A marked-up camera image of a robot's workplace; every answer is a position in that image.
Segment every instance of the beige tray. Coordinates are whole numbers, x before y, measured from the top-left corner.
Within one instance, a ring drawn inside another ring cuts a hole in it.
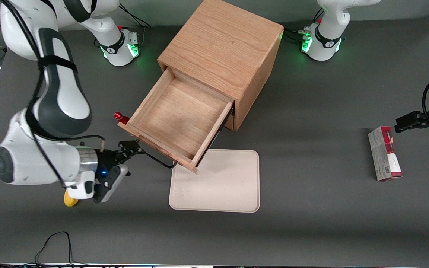
[[[250,150],[209,149],[198,175],[175,166],[170,206],[181,210],[253,213],[259,209],[259,155]]]

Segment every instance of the table surface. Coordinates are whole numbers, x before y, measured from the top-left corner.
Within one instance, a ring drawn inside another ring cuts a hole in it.
[[[112,115],[135,111],[162,74],[157,56],[179,29],[148,29],[141,57],[125,67],[110,66],[90,32],[63,33],[93,109],[87,134],[105,136],[109,149],[131,139]],[[390,182],[375,180],[367,139],[370,129],[420,109],[429,17],[352,22],[345,36],[324,63],[283,41],[240,130],[223,130],[213,144],[259,153],[256,213],[171,209],[171,172],[145,156],[127,162],[132,175],[105,204],[66,208],[57,183],[0,181],[0,262],[31,261],[50,234],[66,230],[82,262],[429,267],[429,130],[395,135],[404,177]],[[8,51],[0,141],[36,78],[34,62]],[[41,261],[65,262],[66,254],[65,238],[55,237]]]

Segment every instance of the wooden drawer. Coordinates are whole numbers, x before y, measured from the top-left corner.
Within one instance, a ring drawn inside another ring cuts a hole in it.
[[[233,99],[168,67],[129,122],[119,126],[198,174],[232,107]]]

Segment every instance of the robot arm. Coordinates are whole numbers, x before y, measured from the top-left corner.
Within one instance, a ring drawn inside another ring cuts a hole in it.
[[[106,159],[114,155],[112,151],[64,142],[86,131],[92,115],[58,24],[78,22],[90,29],[107,52],[106,58],[115,66],[128,64],[138,55],[133,55],[131,47],[136,45],[136,35],[120,31],[109,17],[90,18],[93,11],[103,13],[102,9],[117,6],[118,1],[97,3],[97,0],[7,0],[1,5],[1,30],[7,46],[26,59],[38,60],[45,80],[42,94],[35,95],[27,108],[14,115],[0,144],[0,179],[4,182],[37,185],[60,181],[72,198],[92,198],[97,192],[102,195],[95,201],[105,202],[109,195],[104,195],[111,193],[127,174],[128,169],[122,163]],[[16,20],[14,10],[34,37],[38,55]],[[102,185],[95,185],[96,178]]]
[[[381,0],[317,0],[324,9],[322,22],[304,27],[307,34],[302,51],[316,61],[326,61],[339,50],[341,36],[350,22],[349,7],[370,6]]]

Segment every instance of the wooden cabinet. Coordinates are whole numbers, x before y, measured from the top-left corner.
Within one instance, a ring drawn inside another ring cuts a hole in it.
[[[163,75],[127,132],[197,173],[223,126],[237,131],[271,74],[283,27],[204,0],[158,58]]]

